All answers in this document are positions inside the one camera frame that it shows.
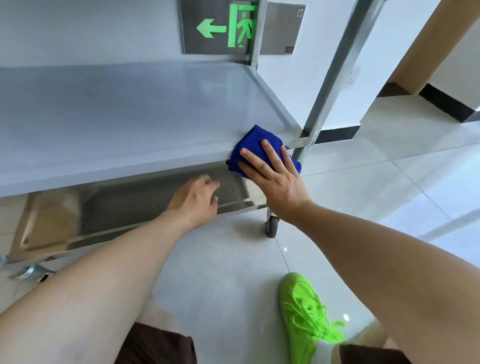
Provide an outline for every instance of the brown wall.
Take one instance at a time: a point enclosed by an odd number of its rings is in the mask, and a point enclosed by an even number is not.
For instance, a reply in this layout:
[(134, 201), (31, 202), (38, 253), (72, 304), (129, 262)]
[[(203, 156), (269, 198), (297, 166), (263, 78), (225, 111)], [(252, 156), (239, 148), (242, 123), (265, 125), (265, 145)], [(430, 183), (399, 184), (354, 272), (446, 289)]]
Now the brown wall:
[(388, 82), (418, 93), (479, 17), (479, 0), (442, 0)]

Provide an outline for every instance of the dark brown pants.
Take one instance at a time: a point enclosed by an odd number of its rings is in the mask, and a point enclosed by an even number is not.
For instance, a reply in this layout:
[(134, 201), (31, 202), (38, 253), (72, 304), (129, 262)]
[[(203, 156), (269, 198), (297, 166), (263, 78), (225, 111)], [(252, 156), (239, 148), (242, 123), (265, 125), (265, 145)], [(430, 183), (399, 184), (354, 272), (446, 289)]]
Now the dark brown pants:
[[(399, 350), (341, 345), (342, 364), (410, 364)], [(135, 322), (115, 364), (197, 364), (193, 340)]]

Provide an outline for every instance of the person's right arm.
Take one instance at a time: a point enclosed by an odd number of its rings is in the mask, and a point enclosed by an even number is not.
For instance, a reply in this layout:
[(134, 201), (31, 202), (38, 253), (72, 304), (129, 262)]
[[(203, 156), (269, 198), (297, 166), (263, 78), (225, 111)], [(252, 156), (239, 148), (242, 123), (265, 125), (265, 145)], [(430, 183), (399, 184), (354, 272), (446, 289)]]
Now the person's right arm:
[(263, 147), (275, 170), (246, 149), (241, 154), (257, 170), (240, 167), (272, 211), (315, 242), (405, 355), (414, 364), (478, 362), (480, 270), (399, 231), (318, 206), (284, 147), (285, 165), (268, 142)]

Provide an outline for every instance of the neon green sneaker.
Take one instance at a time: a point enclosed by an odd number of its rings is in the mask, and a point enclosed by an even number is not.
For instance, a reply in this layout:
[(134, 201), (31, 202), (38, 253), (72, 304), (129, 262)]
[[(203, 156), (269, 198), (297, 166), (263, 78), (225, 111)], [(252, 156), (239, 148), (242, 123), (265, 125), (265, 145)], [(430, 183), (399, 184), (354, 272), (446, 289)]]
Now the neon green sneaker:
[(280, 311), (288, 331), (291, 364), (309, 364), (316, 342), (345, 341), (341, 328), (345, 325), (326, 317), (322, 305), (308, 280), (299, 273), (288, 273), (280, 283)]

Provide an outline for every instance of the blue cloth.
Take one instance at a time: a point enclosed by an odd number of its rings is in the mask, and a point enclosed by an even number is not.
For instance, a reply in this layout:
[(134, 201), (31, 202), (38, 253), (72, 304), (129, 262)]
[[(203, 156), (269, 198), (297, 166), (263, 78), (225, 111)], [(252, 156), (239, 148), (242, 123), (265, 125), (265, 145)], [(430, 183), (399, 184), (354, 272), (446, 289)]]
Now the blue cloth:
[[(276, 136), (275, 134), (268, 132), (265, 129), (262, 129), (260, 126), (255, 125), (253, 128), (250, 129), (248, 133), (237, 143), (235, 148), (233, 148), (232, 155), (230, 156), (230, 159), (227, 160), (228, 164), (228, 170), (231, 172), (238, 172), (240, 173), (243, 177), (248, 178), (248, 176), (240, 169), (238, 163), (243, 162), (248, 164), (249, 166), (252, 166), (249, 161), (247, 161), (244, 157), (240, 155), (240, 150), (242, 148), (247, 148), (250, 150), (252, 153), (255, 155), (259, 156), (261, 159), (263, 159), (267, 164), (273, 168), (272, 163), (270, 163), (270, 160), (268, 159), (267, 154), (265, 153), (263, 147), (262, 147), (262, 140), (268, 140), (270, 144), (272, 145), (273, 149), (276, 151), (280, 159), (283, 161), (282, 154), (280, 152), (280, 147), (282, 146), (282, 140)], [(293, 160), (293, 164), (295, 165), (295, 168), (297, 169), (298, 173), (301, 172), (301, 164), (295, 160)]]

